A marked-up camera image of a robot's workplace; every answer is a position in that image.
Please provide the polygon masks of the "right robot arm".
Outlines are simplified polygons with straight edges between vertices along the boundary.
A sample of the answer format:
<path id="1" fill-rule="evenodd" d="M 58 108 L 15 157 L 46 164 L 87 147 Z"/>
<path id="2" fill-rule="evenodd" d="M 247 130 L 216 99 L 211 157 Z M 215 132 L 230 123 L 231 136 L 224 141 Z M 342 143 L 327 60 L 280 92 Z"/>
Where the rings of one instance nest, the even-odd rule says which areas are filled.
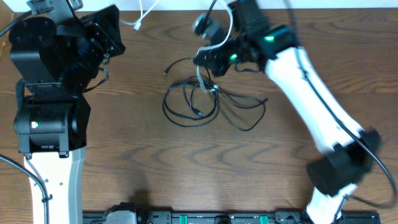
<path id="1" fill-rule="evenodd" d="M 225 4 L 229 29 L 202 14 L 193 32 L 209 44 L 198 49 L 197 67 L 216 77 L 231 66 L 256 63 L 289 99 L 322 157 L 307 166 L 314 186 L 303 220 L 307 223 L 374 223 L 371 216 L 344 213 L 363 177 L 377 161 L 379 133 L 365 130 L 337 102 L 314 69 L 292 26 L 271 26 L 256 1 Z"/>

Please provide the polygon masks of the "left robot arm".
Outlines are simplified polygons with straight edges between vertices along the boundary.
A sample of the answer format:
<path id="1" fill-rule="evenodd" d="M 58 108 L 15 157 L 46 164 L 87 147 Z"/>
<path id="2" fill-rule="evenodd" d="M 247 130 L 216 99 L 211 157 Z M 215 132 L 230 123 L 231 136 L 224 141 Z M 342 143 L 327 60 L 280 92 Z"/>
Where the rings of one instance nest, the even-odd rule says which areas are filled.
<path id="1" fill-rule="evenodd" d="M 91 108 L 85 94 L 125 46 L 119 9 L 77 17 L 81 1 L 29 1 L 8 27 L 16 84 L 14 130 L 35 223 L 82 223 L 81 185 Z"/>

